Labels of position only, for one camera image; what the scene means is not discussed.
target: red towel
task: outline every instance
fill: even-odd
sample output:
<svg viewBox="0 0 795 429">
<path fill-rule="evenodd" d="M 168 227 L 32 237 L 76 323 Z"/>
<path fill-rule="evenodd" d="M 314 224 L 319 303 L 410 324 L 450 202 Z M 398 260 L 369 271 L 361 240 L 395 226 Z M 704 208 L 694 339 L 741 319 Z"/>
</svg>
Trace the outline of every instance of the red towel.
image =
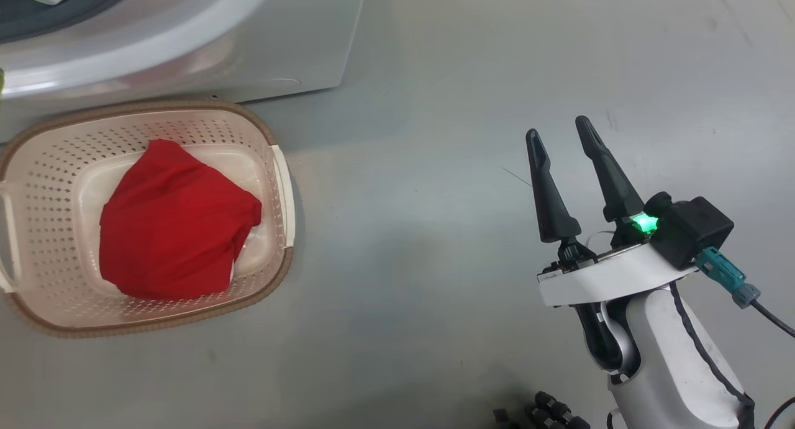
<svg viewBox="0 0 795 429">
<path fill-rule="evenodd" d="M 226 291 L 261 208 L 179 144 L 154 140 L 102 210 L 99 269 L 140 299 Z"/>
</svg>

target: plastic basket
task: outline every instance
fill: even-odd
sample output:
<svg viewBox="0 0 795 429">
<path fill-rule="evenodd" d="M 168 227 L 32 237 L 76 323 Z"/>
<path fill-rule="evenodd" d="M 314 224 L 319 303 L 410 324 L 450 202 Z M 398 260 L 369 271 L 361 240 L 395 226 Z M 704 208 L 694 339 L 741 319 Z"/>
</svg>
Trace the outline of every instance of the plastic basket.
<svg viewBox="0 0 795 429">
<path fill-rule="evenodd" d="M 102 206 L 157 138 L 181 144 L 262 201 L 262 224 L 222 293 L 134 299 L 99 274 Z M 236 104 L 130 104 L 32 127 L 0 158 L 0 196 L 12 263 L 0 264 L 0 287 L 12 310 L 48 335 L 124 335 L 239 310 L 275 290 L 293 258 L 295 207 L 284 155 L 266 124 Z"/>
</svg>

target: black cable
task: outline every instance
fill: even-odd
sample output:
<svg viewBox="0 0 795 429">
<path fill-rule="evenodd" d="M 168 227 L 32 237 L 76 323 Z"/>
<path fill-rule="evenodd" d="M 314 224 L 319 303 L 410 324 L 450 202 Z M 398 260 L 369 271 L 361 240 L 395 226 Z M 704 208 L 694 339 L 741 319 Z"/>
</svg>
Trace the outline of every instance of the black cable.
<svg viewBox="0 0 795 429">
<path fill-rule="evenodd" d="M 707 363 L 710 371 L 712 371 L 712 375 L 726 387 L 726 390 L 733 397 L 743 404 L 743 409 L 741 409 L 739 415 L 737 415 L 739 428 L 753 428 L 753 408 L 756 406 L 756 403 L 750 396 L 737 390 L 737 387 L 724 376 L 724 373 L 721 373 L 720 369 L 718 369 L 715 361 L 713 361 L 709 353 L 707 353 L 707 349 L 705 349 L 704 344 L 701 342 L 701 338 L 696 334 L 696 329 L 693 328 L 693 322 L 690 320 L 690 316 L 688 316 L 687 311 L 684 310 L 684 304 L 682 304 L 682 298 L 679 296 L 679 289 L 676 287 L 676 282 L 671 282 L 670 287 L 671 296 L 673 296 L 673 305 L 675 305 L 676 312 L 679 313 L 679 317 L 682 319 L 684 330 L 687 331 L 690 339 L 693 339 L 693 345 L 696 345 L 696 351 L 699 353 L 699 356 Z"/>
<path fill-rule="evenodd" d="M 776 420 L 778 420 L 778 417 L 780 417 L 781 414 L 783 414 L 784 411 L 787 410 L 787 407 L 792 406 L 793 404 L 795 404 L 795 396 L 787 400 L 786 403 L 781 404 L 781 406 L 778 406 L 778 409 L 776 409 L 776 411 L 773 412 L 772 415 L 770 415 L 770 420 L 767 420 L 765 429 L 771 429 L 771 427 L 773 427 L 773 424 L 776 423 Z"/>
<path fill-rule="evenodd" d="M 781 328 L 782 330 L 784 330 L 785 333 L 787 333 L 787 335 L 790 335 L 793 338 L 795 338 L 795 330 L 793 330 L 792 327 L 790 327 L 789 325 L 782 322 L 781 319 L 777 318 L 775 315 L 773 315 L 773 313 L 767 311 L 766 307 L 763 307 L 756 300 L 750 301 L 750 304 L 752 305 L 752 307 L 756 308 L 756 310 L 759 311 L 761 315 L 765 316 L 767 320 L 776 324 L 776 327 Z"/>
</svg>

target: cable connector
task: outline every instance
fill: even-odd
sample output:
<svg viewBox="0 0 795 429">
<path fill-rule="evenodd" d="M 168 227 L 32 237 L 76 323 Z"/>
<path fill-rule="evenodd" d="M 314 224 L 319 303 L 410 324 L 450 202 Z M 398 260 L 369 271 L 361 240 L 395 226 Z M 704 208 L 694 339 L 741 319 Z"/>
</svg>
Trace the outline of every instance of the cable connector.
<svg viewBox="0 0 795 429">
<path fill-rule="evenodd" d="M 724 254 L 712 246 L 704 249 L 696 257 L 696 266 L 710 279 L 718 282 L 738 307 L 746 309 L 760 296 L 759 290 L 746 282 L 746 274 L 730 262 Z"/>
</svg>

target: basket handle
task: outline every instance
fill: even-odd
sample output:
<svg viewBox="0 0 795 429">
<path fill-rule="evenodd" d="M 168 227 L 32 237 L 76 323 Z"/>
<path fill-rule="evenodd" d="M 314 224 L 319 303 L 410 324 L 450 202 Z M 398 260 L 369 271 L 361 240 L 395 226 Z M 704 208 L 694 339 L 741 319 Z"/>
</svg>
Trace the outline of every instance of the basket handle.
<svg viewBox="0 0 795 429">
<path fill-rule="evenodd" d="M 14 220 L 14 208 L 11 204 L 11 191 L 9 191 L 8 183 L 0 183 L 0 200 L 2 200 L 3 208 L 6 213 L 3 218 L 6 220 L 6 229 L 8 230 L 8 245 L 11 252 L 11 264 L 14 269 L 14 278 L 8 274 L 6 265 L 0 258 L 0 290 L 5 293 L 11 293 L 17 290 L 17 280 L 20 279 L 20 267 L 22 267 L 22 259 L 20 258 L 19 240 L 17 239 L 17 226 Z"/>
<path fill-rule="evenodd" d="M 290 170 L 287 169 L 287 161 L 284 153 L 278 145 L 270 146 L 273 156 L 276 158 L 276 172 L 278 172 L 279 197 L 281 198 L 281 219 L 284 223 L 284 239 L 286 246 L 293 247 L 296 238 L 296 203 L 293 198 L 293 182 L 290 181 Z"/>
</svg>

